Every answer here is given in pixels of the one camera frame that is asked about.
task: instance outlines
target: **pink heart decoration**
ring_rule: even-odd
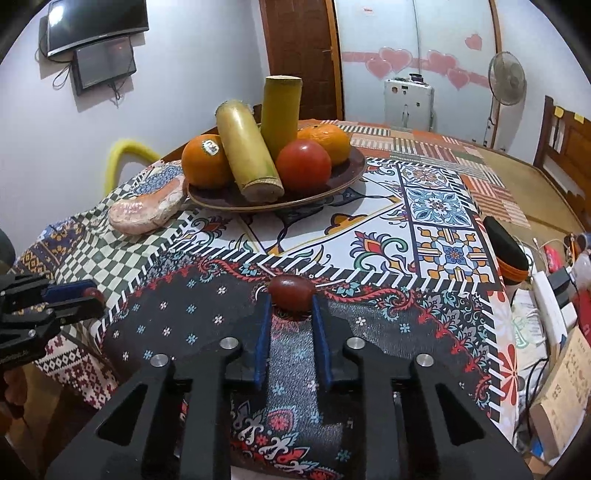
[[[408,50],[394,50],[384,47],[379,49],[379,56],[392,66],[392,71],[398,73],[408,67],[413,61],[413,54]]]
[[[390,70],[392,70],[392,66],[381,58],[370,59],[366,61],[365,67],[380,80],[390,73]]]
[[[447,71],[447,78],[449,78],[449,81],[458,90],[465,87],[470,82],[468,74],[465,70],[461,69],[449,69]]]
[[[457,65],[457,60],[454,56],[444,55],[437,50],[429,50],[427,58],[429,59],[429,70],[443,76],[447,74],[449,69],[454,69]]]
[[[466,45],[471,50],[482,50],[482,37],[478,33],[474,33],[466,39]]]

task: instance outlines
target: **fruit bowl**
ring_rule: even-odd
[[[336,167],[333,167],[329,181],[324,189],[315,195],[305,196],[297,193],[286,192],[275,203],[253,205],[248,203],[241,195],[238,186],[232,183],[228,187],[217,190],[203,190],[189,185],[189,198],[197,205],[211,210],[223,210],[225,212],[254,213],[270,212],[282,208],[295,208],[308,203],[318,202],[330,195],[342,192],[351,186],[365,173],[366,161],[363,154],[355,147],[351,147],[349,158]]]

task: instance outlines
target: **tangerine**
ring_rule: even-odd
[[[297,138],[318,142],[330,155],[333,166],[342,164],[349,158],[351,145],[348,135],[333,124],[305,127],[297,133]]]

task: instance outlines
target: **tomato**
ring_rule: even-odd
[[[287,144],[275,162],[287,190],[299,193],[322,191],[330,178],[330,155],[313,140],[294,140]]]

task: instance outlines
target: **sugarcane piece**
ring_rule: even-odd
[[[274,75],[265,79],[261,134],[273,161],[288,143],[297,138],[302,79]]]
[[[229,100],[216,111],[217,131],[230,169],[243,197],[251,203],[272,203],[282,197],[283,185],[248,107]]]

